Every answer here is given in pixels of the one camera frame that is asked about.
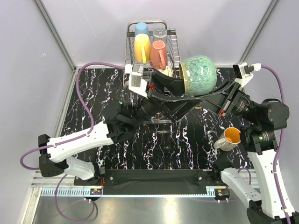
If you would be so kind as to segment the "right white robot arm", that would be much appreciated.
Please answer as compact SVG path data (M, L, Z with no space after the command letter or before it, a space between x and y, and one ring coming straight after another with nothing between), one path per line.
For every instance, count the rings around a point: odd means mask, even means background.
M233 168L222 168L212 173L216 185L227 184L247 208L252 224L297 224L295 211L285 190L279 168L282 142L277 142L274 132L287 127L290 112L283 99L252 101L243 87L248 83L236 79L201 95L184 93L185 100L201 105L220 116L232 113L250 122L241 126L240 133L231 136L243 146L252 161L260 191L257 193Z

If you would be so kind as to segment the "orange interior white mug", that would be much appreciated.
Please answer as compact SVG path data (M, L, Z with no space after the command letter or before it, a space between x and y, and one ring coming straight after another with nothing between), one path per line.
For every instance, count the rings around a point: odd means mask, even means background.
M225 129L218 140L214 143L214 148L220 149L224 152L233 150L241 142L240 133L240 130L235 127Z

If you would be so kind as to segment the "light blue plastic cup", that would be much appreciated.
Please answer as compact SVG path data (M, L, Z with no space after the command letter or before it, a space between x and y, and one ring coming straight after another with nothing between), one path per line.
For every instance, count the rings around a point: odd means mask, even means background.
M139 22L135 26L135 37L139 34L145 34L148 37L150 37L150 31L148 29L148 26L144 22Z

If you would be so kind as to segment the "pink handled white mug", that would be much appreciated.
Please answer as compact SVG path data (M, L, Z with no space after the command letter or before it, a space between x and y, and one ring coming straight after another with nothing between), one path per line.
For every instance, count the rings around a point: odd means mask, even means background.
M151 45L150 65L154 69L164 70L167 66L167 50L163 41L155 41Z

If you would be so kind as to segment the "pale yellow mug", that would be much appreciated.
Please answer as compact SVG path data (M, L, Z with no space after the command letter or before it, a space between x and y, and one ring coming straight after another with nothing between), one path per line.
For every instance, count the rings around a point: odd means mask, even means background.
M138 62L146 64L150 60L151 42L146 34L138 34L135 37L134 53Z

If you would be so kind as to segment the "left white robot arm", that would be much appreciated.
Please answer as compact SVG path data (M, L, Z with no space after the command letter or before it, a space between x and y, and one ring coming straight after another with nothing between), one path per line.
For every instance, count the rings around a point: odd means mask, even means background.
M191 93L189 71L180 72L180 78L167 77L154 71L151 80L141 80L133 89L141 94L136 105L110 99L103 110L104 119L85 129L63 137L39 136L39 169L43 177L60 174L76 175L90 185L100 182L100 173L91 162L72 155L98 146L126 141L146 120L160 112L172 122L178 122L201 102L197 93Z

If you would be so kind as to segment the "green interior white mug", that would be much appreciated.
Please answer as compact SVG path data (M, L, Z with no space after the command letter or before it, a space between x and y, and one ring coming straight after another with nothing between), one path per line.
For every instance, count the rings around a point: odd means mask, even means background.
M174 77L174 70L172 69L172 67L166 66L164 70L159 69L158 71L168 77Z

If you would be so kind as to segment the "clear glass tumbler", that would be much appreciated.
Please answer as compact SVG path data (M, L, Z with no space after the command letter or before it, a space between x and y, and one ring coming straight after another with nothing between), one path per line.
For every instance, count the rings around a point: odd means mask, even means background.
M167 30L164 28L158 28L153 31L153 41L163 41L165 44L167 43Z

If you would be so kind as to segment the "teal glazed ceramic mug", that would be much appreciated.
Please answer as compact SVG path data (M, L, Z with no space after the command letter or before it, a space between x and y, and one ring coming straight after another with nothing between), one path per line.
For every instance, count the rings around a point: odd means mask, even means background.
M184 81L184 95L188 97L209 94L217 83L215 64L209 57L203 55L181 61L179 75Z

